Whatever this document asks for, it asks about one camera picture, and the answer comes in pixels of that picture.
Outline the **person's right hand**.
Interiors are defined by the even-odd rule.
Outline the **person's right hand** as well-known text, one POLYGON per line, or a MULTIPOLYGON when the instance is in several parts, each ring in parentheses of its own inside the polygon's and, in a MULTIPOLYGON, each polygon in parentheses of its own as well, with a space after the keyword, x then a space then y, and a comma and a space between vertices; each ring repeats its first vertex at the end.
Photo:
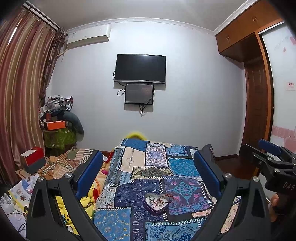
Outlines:
POLYGON ((282 218, 283 214, 280 212, 280 197, 278 193, 274 194, 269 203, 270 221, 275 222, 277 218, 282 218))

